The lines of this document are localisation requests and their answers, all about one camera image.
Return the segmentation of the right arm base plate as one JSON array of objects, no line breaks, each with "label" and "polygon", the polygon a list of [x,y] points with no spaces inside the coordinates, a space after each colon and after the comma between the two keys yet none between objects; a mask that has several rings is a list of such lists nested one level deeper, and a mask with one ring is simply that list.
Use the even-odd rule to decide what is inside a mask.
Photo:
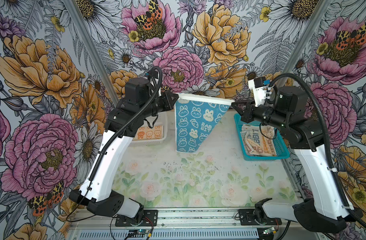
[{"label": "right arm base plate", "polygon": [[239,209],[234,216],[242,226],[280,226],[281,219],[269,218],[265,213],[257,209]]}]

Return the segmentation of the teal plastic basket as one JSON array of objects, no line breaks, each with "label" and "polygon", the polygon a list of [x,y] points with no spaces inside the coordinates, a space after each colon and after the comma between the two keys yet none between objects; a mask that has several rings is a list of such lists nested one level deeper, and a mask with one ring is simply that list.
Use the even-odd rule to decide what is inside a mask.
[{"label": "teal plastic basket", "polygon": [[289,150],[280,133],[259,122],[244,123],[239,114],[234,115],[236,132],[246,161],[274,161],[289,158]]}]

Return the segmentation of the white plastic basket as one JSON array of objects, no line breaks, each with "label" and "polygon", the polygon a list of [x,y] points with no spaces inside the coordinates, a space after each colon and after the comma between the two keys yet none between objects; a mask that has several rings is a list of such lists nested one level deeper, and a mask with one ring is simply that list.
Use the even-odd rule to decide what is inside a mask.
[{"label": "white plastic basket", "polygon": [[130,147],[160,145],[168,135],[168,116],[159,113],[158,117],[148,117],[138,129]]}]

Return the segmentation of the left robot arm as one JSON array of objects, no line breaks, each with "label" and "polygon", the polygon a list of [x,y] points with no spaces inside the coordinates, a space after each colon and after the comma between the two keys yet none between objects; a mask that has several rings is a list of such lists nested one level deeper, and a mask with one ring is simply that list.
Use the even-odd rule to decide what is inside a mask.
[{"label": "left robot arm", "polygon": [[177,94],[160,93],[161,83],[160,78],[152,76],[130,79],[125,97],[109,113],[93,167],[84,183],[69,196],[94,216],[125,216],[133,225],[142,222],[144,206],[115,192],[112,185],[124,153],[145,119],[172,110],[179,98]]}]

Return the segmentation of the blue and cream towel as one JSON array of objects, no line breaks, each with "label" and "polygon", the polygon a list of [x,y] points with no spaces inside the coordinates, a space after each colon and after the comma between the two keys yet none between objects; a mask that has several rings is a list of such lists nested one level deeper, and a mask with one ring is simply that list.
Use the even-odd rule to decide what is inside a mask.
[{"label": "blue and cream towel", "polygon": [[232,103],[234,100],[180,93],[175,103],[177,152],[197,152]]}]

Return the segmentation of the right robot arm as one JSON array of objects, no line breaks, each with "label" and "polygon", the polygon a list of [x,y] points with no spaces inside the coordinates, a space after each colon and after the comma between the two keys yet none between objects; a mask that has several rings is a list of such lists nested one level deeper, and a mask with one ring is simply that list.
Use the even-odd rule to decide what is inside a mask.
[{"label": "right robot arm", "polygon": [[231,106],[241,121],[260,122],[274,127],[287,139],[305,171],[313,197],[297,204],[280,203],[266,198],[255,204],[254,215],[258,223],[269,219],[285,219],[297,222],[310,232],[337,234],[346,228],[347,222],[361,218],[362,211],[341,198],[343,189],[338,188],[338,172],[327,159],[324,131],[319,121],[307,120],[305,107],[311,99],[298,87],[282,87],[276,91],[272,106],[264,104],[265,97],[234,102]]}]

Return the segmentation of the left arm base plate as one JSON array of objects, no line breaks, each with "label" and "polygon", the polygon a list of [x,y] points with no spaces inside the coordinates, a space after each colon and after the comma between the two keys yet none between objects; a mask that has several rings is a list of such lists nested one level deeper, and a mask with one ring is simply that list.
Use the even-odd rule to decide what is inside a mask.
[{"label": "left arm base plate", "polygon": [[158,210],[143,210],[135,218],[119,215],[116,218],[116,227],[155,227],[158,222]]}]

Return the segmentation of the orange patterned towel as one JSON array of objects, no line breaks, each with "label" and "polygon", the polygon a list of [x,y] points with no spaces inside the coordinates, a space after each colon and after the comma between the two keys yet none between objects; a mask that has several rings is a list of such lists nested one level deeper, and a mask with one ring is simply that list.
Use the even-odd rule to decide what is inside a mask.
[{"label": "orange patterned towel", "polygon": [[158,140],[163,138],[163,125],[157,125],[153,128],[150,127],[140,127],[134,137],[135,141],[148,141],[148,140]]}]

